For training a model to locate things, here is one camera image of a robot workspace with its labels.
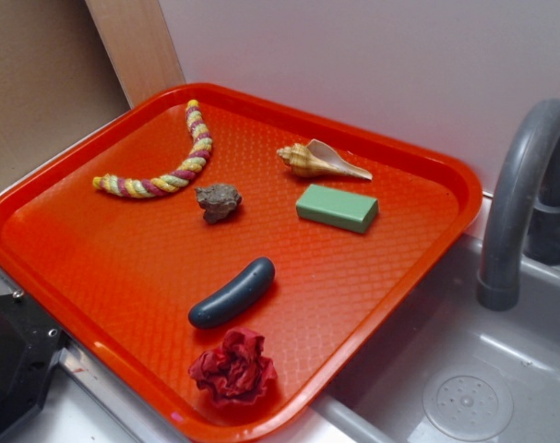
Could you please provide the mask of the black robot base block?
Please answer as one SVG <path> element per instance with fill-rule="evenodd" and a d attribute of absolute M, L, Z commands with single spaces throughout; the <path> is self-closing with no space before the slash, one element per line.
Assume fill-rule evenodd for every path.
<path fill-rule="evenodd" d="M 29 295 L 0 295 L 0 439 L 44 407 L 64 335 Z"/>

